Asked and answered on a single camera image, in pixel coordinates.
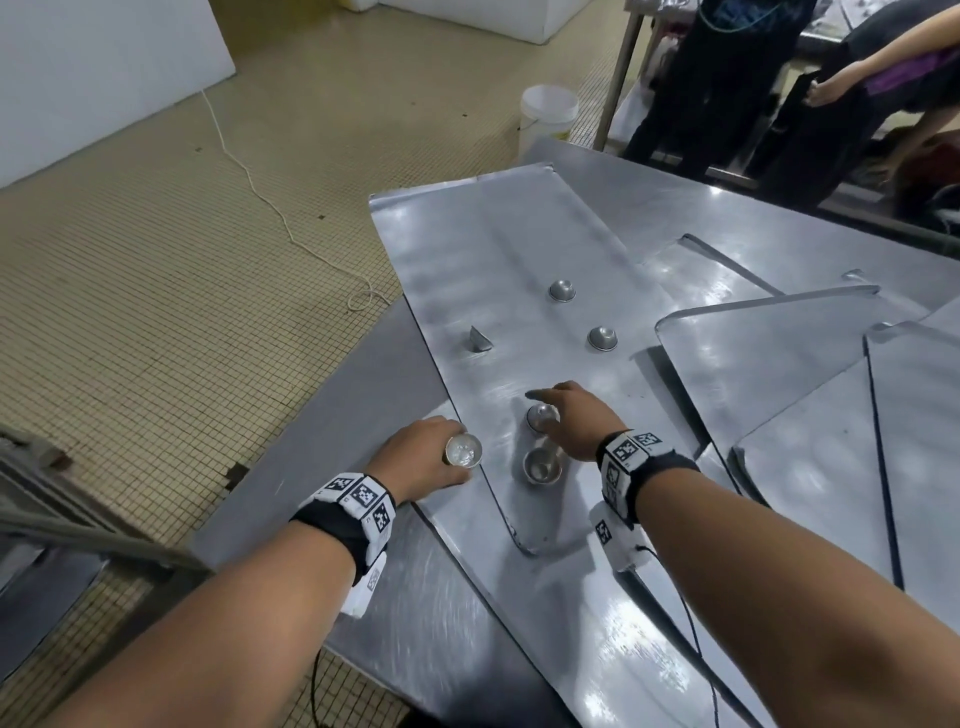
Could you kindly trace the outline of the large white box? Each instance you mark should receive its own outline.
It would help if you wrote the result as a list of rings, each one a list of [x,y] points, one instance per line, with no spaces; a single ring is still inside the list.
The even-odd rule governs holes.
[[[535,45],[548,43],[594,0],[333,0],[364,13],[389,7]]]
[[[0,189],[235,72],[209,0],[0,0]]]

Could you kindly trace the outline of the person's right forearm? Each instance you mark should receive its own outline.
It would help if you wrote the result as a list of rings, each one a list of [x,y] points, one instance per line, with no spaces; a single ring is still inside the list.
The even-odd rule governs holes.
[[[779,728],[960,728],[960,634],[848,552],[689,468],[633,513]]]

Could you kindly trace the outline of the white plastic bucket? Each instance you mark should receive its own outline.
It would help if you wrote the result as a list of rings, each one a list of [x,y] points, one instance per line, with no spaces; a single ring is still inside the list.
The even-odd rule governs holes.
[[[518,156],[522,157],[540,139],[567,141],[580,115],[576,93],[566,87],[538,84],[520,97]]]

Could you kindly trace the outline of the person's right hand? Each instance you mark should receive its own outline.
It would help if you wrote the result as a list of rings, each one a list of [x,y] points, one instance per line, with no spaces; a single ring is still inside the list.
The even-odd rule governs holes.
[[[576,428],[580,435],[580,462],[594,462],[601,444],[612,436],[627,431],[618,414],[598,396],[575,381],[535,389],[525,397],[558,409],[559,419]]]

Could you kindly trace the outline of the person's left forearm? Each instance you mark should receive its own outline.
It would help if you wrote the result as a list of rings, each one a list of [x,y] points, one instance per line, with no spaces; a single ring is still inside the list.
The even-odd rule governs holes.
[[[151,625],[42,728],[270,726],[330,634],[354,576],[341,541],[289,523]]]

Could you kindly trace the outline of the metal rack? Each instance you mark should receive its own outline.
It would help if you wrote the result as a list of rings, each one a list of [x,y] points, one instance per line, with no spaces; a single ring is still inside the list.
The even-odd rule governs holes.
[[[162,601],[209,574],[74,484],[72,464],[41,435],[0,423],[0,686],[106,569],[145,579]]]

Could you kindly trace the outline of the black wristband with marker tags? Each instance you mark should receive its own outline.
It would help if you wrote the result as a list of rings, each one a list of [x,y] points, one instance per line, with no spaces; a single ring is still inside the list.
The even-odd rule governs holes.
[[[608,434],[598,444],[595,460],[604,503],[628,528],[639,523],[636,498],[647,482],[672,470],[700,472],[690,457],[655,433],[639,430]]]
[[[354,561],[357,586],[387,551],[396,516],[394,497],[376,478],[342,472],[299,504],[290,522],[314,528],[344,546]]]

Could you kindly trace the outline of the person's left hand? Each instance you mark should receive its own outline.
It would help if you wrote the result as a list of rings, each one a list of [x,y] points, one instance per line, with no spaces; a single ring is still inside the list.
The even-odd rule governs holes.
[[[439,491],[434,468],[446,464],[450,438],[465,431],[459,421],[443,416],[414,420],[391,435],[362,472],[389,492],[395,506],[420,501]]]

